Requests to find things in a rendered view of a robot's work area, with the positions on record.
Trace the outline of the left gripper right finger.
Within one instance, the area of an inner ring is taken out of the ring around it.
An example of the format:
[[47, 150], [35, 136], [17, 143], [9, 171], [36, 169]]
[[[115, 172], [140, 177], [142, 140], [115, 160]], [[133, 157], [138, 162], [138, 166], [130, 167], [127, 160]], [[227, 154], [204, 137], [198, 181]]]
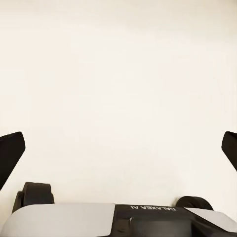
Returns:
[[237, 133], [226, 131], [221, 149], [237, 171]]

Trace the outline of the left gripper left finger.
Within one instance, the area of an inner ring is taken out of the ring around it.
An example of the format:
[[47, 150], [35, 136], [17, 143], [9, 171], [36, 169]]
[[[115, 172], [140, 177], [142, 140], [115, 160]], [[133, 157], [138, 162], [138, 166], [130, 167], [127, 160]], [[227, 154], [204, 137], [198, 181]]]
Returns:
[[0, 137], [0, 191], [25, 150], [21, 131]]

